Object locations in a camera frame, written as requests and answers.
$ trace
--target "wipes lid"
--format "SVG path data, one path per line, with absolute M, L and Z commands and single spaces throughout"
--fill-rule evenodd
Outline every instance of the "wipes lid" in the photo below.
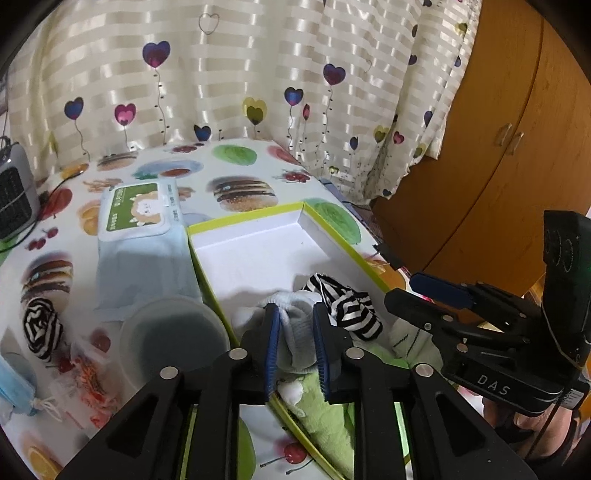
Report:
M 183 225 L 175 180 L 145 180 L 114 188 L 100 201 L 100 241 L 162 235 Z

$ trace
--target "human hand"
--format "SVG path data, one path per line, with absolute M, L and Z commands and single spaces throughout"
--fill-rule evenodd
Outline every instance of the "human hand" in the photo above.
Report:
M 482 400 L 484 405 L 484 418 L 494 428 L 497 427 L 503 421 L 503 409 L 492 400 L 484 398 Z M 554 406 L 552 405 L 539 417 L 526 417 L 520 413 L 515 413 L 513 416 L 513 424 L 524 430 L 532 430 L 534 432 L 531 437 L 526 441 L 522 442 L 517 448 L 517 454 L 524 458 L 530 451 L 532 444 L 536 437 L 540 434 L 546 420 L 550 416 L 550 412 Z M 539 459 L 552 455 L 556 450 L 563 444 L 567 433 L 570 428 L 570 421 L 573 416 L 573 412 L 564 408 L 559 407 L 558 411 L 554 415 L 554 418 L 550 422 L 550 425 L 544 432 L 544 436 L 536 445 L 534 451 L 530 455 L 530 459 Z

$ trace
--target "speaker grille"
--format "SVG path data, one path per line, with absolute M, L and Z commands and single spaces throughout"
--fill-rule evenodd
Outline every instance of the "speaker grille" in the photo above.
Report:
M 23 192 L 17 168 L 11 167 L 0 173 L 0 238 L 11 236 L 31 218 L 31 205 L 27 196 L 21 195 Z

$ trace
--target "silver screw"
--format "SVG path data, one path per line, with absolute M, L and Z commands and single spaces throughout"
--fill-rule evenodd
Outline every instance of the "silver screw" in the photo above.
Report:
M 248 355 L 248 352 L 246 350 L 244 350 L 244 348 L 233 348 L 228 353 L 228 356 L 232 360 L 242 360 L 243 358 L 246 358 L 247 355 Z
M 414 370 L 421 377 L 430 377 L 433 375 L 433 367 L 429 364 L 418 364 Z
M 160 378 L 165 380 L 172 380 L 178 375 L 178 369 L 176 367 L 164 367 L 160 371 Z
M 360 358 L 363 358 L 363 350 L 361 350 L 361 348 L 357 348 L 356 346 L 352 346 L 351 348 L 347 348 L 345 355 L 347 355 L 349 358 L 352 358 L 353 360 L 359 360 Z

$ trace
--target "striped fabric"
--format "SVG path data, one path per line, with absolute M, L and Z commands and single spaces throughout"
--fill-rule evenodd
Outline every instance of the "striped fabric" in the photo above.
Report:
M 367 292 L 357 292 L 345 287 L 324 274 L 310 277 L 304 290 L 319 293 L 330 316 L 342 327 L 361 340 L 375 340 L 384 326 L 377 317 Z
M 64 0 L 11 64 L 11 134 L 37 179 L 207 127 L 278 142 L 351 201 L 390 196 L 440 145 L 481 1 Z
M 27 303 L 22 328 L 29 350 L 41 360 L 51 360 L 51 353 L 60 343 L 63 326 L 50 300 L 34 298 Z

